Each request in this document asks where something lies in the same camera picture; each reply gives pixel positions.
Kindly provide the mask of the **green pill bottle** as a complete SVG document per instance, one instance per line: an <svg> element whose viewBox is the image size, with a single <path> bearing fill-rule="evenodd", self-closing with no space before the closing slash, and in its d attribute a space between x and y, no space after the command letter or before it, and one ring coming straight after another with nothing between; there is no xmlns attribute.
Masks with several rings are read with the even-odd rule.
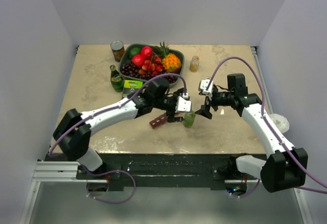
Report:
<svg viewBox="0 0 327 224"><path fill-rule="evenodd" d="M190 111L184 115L183 125L185 128L191 128L193 126L195 121L195 116L196 114L194 111Z"/></svg>

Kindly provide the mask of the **red weekly pill organizer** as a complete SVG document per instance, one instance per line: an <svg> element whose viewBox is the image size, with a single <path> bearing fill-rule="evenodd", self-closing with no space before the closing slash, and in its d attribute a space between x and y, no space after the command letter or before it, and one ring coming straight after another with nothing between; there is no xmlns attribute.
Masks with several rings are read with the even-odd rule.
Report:
<svg viewBox="0 0 327 224"><path fill-rule="evenodd" d="M155 118L154 120L149 122L149 125L151 126L152 129L156 129L165 123L167 123L168 116L166 114L162 114L159 117Z"/></svg>

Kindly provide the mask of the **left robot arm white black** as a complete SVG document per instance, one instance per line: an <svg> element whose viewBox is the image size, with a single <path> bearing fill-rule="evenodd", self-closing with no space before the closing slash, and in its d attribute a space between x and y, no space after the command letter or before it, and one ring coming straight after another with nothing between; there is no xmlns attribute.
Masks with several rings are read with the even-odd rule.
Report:
<svg viewBox="0 0 327 224"><path fill-rule="evenodd" d="M68 161L84 165L94 179L101 179L106 167L99 154L90 148L90 138L111 125L146 115L154 108L166 111L169 122L180 121L174 115L190 111L190 97L185 88L173 95L166 93L168 88L169 82L161 75L150 79L134 94L115 104L82 113L70 109L53 133L53 146L59 146Z"/></svg>

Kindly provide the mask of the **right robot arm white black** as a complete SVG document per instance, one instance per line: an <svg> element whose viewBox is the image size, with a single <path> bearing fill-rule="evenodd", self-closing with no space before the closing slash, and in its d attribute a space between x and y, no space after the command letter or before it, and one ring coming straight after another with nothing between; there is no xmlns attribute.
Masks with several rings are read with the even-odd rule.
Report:
<svg viewBox="0 0 327 224"><path fill-rule="evenodd" d="M227 163L227 175L238 180L244 174L261 180L265 189L277 192L304 185L308 154L303 148L295 148L272 122L257 94L248 93L245 76L227 76L228 88L223 91L210 83L209 79L199 83L199 94L205 102L196 114L212 118L210 109L229 106L252 128L259 138L266 160L255 158L247 153L232 155Z"/></svg>

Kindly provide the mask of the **clear glass jar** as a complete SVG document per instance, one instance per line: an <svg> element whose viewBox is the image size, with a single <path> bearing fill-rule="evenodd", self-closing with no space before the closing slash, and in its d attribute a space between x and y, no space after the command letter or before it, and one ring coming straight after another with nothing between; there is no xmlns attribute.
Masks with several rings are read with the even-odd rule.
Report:
<svg viewBox="0 0 327 224"><path fill-rule="evenodd" d="M199 68L199 57L193 56L190 62L190 71L197 72Z"/></svg>

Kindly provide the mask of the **pineapple top green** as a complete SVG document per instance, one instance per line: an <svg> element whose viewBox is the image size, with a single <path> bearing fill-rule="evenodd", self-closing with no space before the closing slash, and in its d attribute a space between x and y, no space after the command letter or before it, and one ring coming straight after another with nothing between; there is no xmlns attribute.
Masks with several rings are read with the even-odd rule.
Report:
<svg viewBox="0 0 327 224"><path fill-rule="evenodd" d="M169 53L170 48L168 44L165 44L165 42L160 42L158 46L154 47L156 52L161 56L162 59L164 59Z"/></svg>

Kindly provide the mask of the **red apple lower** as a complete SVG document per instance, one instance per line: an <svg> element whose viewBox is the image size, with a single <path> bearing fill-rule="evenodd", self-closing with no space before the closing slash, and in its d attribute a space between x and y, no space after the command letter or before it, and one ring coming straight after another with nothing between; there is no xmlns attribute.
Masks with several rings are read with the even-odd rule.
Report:
<svg viewBox="0 0 327 224"><path fill-rule="evenodd" d="M132 63L139 69L142 68L142 66L145 64L145 58L141 54L136 54L131 59Z"/></svg>

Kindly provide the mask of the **red apple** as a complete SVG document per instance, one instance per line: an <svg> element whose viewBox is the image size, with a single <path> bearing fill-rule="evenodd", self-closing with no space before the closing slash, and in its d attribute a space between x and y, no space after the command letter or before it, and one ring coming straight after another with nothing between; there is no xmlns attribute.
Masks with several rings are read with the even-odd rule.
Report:
<svg viewBox="0 0 327 224"><path fill-rule="evenodd" d="M131 59L132 63L139 69L142 68L142 66L145 64L145 58L141 54L136 54Z"/></svg>
<svg viewBox="0 0 327 224"><path fill-rule="evenodd" d="M150 60L153 54L152 48L150 46L144 46L141 49L140 54L144 57L145 60Z"/></svg>

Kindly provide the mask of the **red apple upper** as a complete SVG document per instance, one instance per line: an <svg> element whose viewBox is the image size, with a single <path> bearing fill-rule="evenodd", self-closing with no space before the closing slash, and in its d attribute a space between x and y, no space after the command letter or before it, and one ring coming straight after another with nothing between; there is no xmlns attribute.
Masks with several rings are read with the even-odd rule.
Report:
<svg viewBox="0 0 327 224"><path fill-rule="evenodd" d="M144 46L141 49L140 54L144 57L145 60L150 60L153 54L152 48L150 46Z"/></svg>

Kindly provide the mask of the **green glass bottle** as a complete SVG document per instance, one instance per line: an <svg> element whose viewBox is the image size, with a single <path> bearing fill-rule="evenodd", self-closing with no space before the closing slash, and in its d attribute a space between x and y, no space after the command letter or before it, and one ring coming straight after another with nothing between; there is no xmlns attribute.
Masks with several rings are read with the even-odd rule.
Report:
<svg viewBox="0 0 327 224"><path fill-rule="evenodd" d="M121 74L117 71L115 65L110 66L110 81L113 89L116 92L122 92L124 88L124 80L121 76Z"/></svg>

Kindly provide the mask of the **white paper cup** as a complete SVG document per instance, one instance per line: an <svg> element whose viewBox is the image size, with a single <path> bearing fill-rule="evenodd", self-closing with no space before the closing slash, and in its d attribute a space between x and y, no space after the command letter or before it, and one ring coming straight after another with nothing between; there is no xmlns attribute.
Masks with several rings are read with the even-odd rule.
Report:
<svg viewBox="0 0 327 224"><path fill-rule="evenodd" d="M269 117L281 133L286 133L290 129L290 123L286 117L279 114L270 114Z"/></svg>

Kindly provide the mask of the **green lime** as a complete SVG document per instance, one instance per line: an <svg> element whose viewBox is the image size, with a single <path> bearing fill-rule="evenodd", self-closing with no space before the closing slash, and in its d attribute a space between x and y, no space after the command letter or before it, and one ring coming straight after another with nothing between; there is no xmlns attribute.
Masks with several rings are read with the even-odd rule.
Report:
<svg viewBox="0 0 327 224"><path fill-rule="evenodd" d="M141 52L141 48L139 47L132 47L128 52L128 57L131 59L135 55L139 54Z"/></svg>

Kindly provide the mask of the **tin can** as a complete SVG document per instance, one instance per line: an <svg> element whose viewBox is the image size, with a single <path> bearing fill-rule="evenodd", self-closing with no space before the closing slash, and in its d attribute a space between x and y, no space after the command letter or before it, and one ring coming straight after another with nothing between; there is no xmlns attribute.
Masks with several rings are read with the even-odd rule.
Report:
<svg viewBox="0 0 327 224"><path fill-rule="evenodd" d="M113 41L110 44L110 47L111 47L111 50L112 50L115 61L120 62L122 56L125 53L125 48L124 48L123 42L120 41L120 40Z"/></svg>

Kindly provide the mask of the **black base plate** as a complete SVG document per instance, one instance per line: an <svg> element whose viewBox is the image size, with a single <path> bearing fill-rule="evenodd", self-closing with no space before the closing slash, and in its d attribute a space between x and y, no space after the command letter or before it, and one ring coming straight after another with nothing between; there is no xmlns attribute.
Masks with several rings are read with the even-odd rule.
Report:
<svg viewBox="0 0 327 224"><path fill-rule="evenodd" d="M279 169L280 156L266 158L263 154L135 154L102 153L103 166L86 171L83 164L77 169L78 180L104 181L110 191L124 187L209 188L225 189L226 180L259 178L272 193L284 190L285 169ZM254 175L237 169L237 159L263 160L263 168Z"/></svg>

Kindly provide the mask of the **aluminium rail frame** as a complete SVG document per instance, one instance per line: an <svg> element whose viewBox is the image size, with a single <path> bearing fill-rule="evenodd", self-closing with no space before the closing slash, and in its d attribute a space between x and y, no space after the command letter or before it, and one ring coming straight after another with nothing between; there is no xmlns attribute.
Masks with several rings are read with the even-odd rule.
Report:
<svg viewBox="0 0 327 224"><path fill-rule="evenodd" d="M125 49L118 66L132 62L128 52L132 47L152 48L152 57L161 56L155 46L131 44ZM220 46L220 45L181 45L179 49L170 48L182 63L177 73L165 73L164 78L169 82L166 93L173 93L185 88L192 102L192 110L196 112L205 102L205 96L199 95L198 87L202 79L209 79L220 89L228 88L227 76L243 74L248 87L248 93L257 94L265 109L265 94L262 87L252 90L252 86L260 80L257 77L257 67L254 63L253 51L249 46ZM190 71L193 56L199 57L197 72ZM115 104L123 98L115 92L106 92L109 104L101 102L100 108ZM201 115L195 116L191 128L185 128L183 122L165 123L152 129L149 122L165 114L166 111L152 109L146 115L132 120L125 120L111 125L96 134L89 141L89 146L99 156L102 153L135 153L135 154L263 154L264 148L246 121L229 106L220 106L217 111L210 109L212 119ZM34 178L44 182L75 181L79 163L68 161L65 155L50 151L45 160L37 163Z"/></svg>

